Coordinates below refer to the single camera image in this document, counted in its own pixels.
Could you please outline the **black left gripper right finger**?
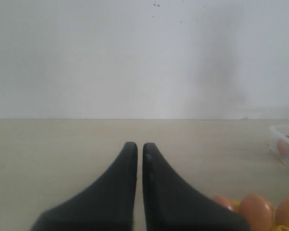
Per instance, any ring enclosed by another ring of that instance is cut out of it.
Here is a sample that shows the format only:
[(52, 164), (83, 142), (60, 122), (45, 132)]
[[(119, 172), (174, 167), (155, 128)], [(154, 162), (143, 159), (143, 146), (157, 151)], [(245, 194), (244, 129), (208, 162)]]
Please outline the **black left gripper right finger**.
[(246, 220), (188, 184), (156, 144), (143, 146), (143, 200), (148, 231), (249, 231)]

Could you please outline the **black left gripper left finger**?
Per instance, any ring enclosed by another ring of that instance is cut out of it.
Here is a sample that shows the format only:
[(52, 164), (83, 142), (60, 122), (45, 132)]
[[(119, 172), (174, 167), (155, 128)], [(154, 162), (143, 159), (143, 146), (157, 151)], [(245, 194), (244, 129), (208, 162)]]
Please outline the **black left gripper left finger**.
[(31, 230), (131, 231), (137, 166), (137, 145), (127, 142), (115, 161), (93, 184), (43, 212)]

